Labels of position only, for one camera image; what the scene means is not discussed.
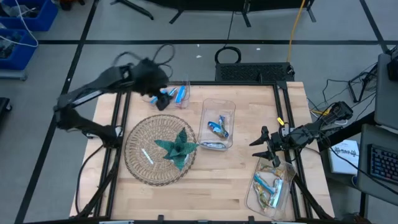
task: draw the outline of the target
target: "wooden table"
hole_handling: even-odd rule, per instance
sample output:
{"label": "wooden table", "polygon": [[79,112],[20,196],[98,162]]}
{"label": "wooden table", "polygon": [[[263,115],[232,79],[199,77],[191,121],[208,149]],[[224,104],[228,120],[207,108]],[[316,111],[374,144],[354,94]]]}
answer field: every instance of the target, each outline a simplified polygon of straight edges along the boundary
{"label": "wooden table", "polygon": [[[288,83],[288,87],[296,126],[311,122],[303,83]],[[252,157],[252,154],[265,151],[265,146],[249,147],[249,143],[260,136],[263,125],[268,127],[270,133],[277,131],[279,127],[271,86],[192,86],[190,104],[184,110],[169,106],[164,111],[158,111],[156,107],[144,102],[140,95],[133,93],[125,137],[139,121],[155,114],[172,114],[184,119],[198,136],[202,103],[207,98],[231,100],[236,104],[233,146],[225,152],[199,147],[196,161],[186,176],[177,183],[164,187],[153,187],[136,180],[126,169],[122,156],[112,219],[156,220],[158,215],[164,215],[165,220],[244,221],[252,215],[258,221],[270,220],[246,208],[244,199],[254,166],[258,162],[258,157]],[[110,124],[114,101],[115,95],[101,96],[93,120],[99,124]],[[285,109],[283,97],[281,102]],[[85,159],[100,145],[99,139],[89,140]],[[316,143],[310,147],[318,150]],[[81,208],[97,189],[104,152],[105,150],[102,150],[95,155],[87,163],[81,175],[79,197]],[[334,216],[320,156],[305,149],[301,156],[309,191],[325,211]],[[302,195],[298,188],[297,195],[300,213],[304,217]],[[105,213],[107,198],[106,192],[101,208],[102,215]],[[294,220],[291,201],[289,194],[285,210],[286,220]],[[71,215],[74,214],[76,211],[72,206]]]}

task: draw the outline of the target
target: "wicker basket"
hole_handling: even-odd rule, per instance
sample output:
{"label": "wicker basket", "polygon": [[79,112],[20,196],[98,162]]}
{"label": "wicker basket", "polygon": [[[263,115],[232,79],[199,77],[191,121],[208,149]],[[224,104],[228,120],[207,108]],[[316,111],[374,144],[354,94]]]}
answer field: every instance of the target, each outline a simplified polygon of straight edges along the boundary
{"label": "wicker basket", "polygon": [[173,161],[163,159],[167,151],[155,144],[155,140],[174,141],[185,128],[187,142],[195,142],[191,126],[179,117],[155,115],[138,123],[130,132],[124,148],[124,161],[129,172],[145,184],[164,186],[183,177],[191,168],[197,150],[188,155],[184,168],[180,171]]}

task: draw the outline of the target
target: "artificial plant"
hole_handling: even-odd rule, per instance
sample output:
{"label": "artificial plant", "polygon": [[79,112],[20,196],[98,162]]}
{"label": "artificial plant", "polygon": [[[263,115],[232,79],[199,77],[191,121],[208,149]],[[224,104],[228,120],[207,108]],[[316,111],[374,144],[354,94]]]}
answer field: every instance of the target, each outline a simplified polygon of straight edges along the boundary
{"label": "artificial plant", "polygon": [[187,139],[187,132],[185,131],[185,128],[183,128],[175,138],[174,142],[155,140],[156,145],[167,151],[167,155],[163,158],[173,160],[174,165],[180,171],[184,168],[186,156],[198,147],[198,144],[187,142]]}

